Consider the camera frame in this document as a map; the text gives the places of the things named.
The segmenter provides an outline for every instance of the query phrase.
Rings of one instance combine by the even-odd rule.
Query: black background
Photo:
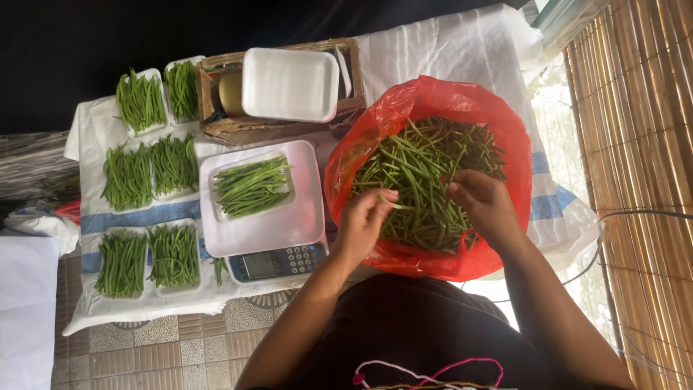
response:
[[[77,104],[114,94],[130,66],[373,33],[497,2],[10,0],[0,11],[0,134],[68,130]]]

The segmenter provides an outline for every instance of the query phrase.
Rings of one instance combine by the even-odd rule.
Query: person's left hand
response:
[[[356,268],[373,250],[380,236],[380,227],[392,203],[398,199],[397,191],[370,189],[344,206],[340,217],[334,255]]]

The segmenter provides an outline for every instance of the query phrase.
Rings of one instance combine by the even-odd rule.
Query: bamboo blind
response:
[[[691,0],[613,0],[565,49],[590,202],[600,216],[693,214],[692,32]],[[693,388],[692,236],[693,221],[606,220],[612,320],[641,389]]]

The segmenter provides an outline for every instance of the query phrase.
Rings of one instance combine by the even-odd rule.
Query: red plastic bag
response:
[[[458,122],[488,124],[495,145],[507,151],[503,171],[520,225],[527,229],[532,197],[532,163],[529,137],[522,119],[498,96],[470,83],[452,83],[420,76],[387,90],[354,123],[330,155],[325,168],[324,191],[330,215],[339,224],[340,213],[351,196],[353,177],[382,138],[399,133],[407,117],[418,120],[438,116]],[[483,240],[469,249],[464,240],[458,254],[430,252],[379,239],[365,264],[400,275],[430,276],[463,282],[480,278],[502,267],[498,254]]]
[[[72,201],[70,203],[66,203],[63,206],[58,207],[57,209],[54,210],[54,212],[61,217],[67,218],[70,221],[77,223],[78,225],[80,224],[80,205],[82,204],[82,200],[78,199],[76,201]]]

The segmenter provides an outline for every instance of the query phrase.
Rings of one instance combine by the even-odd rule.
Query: pile of green beans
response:
[[[106,187],[101,198],[106,198],[114,209],[142,207],[154,198],[149,152],[142,143],[135,152],[125,152],[125,145],[108,150],[103,164]]]
[[[195,89],[195,67],[190,61],[164,69],[173,118],[195,119],[198,115],[198,91]]]
[[[169,194],[184,188],[198,189],[198,161],[195,159],[194,137],[161,138],[151,148],[157,195]]]
[[[147,239],[144,236],[104,235],[98,246],[101,272],[94,285],[100,294],[131,298],[144,290],[144,257]]]
[[[147,280],[156,286],[195,286],[200,282],[198,241],[189,226],[160,226],[149,232],[154,266]]]
[[[217,203],[229,217],[243,217],[274,207],[290,192],[278,192],[286,184],[285,169],[293,168],[286,158],[277,157],[221,171],[214,176],[219,193]]]
[[[471,228],[464,210],[446,200],[448,183],[440,176],[457,169],[474,169],[505,180],[504,162],[486,126],[428,117],[386,137],[356,171],[352,196],[370,188],[399,192],[399,201],[383,223],[382,238],[406,246],[455,254],[462,233]],[[476,240],[465,235],[465,245]]]
[[[134,131],[135,137],[139,132],[153,124],[166,123],[164,104],[161,102],[161,80],[145,76],[137,78],[130,68],[127,74],[121,76],[116,88],[116,103],[121,111],[121,120]]]
[[[217,286],[221,287],[221,270],[224,270],[226,271],[226,273],[229,273],[229,269],[226,267],[226,262],[224,261],[223,257],[212,257],[212,259],[214,262],[214,274],[217,278]]]

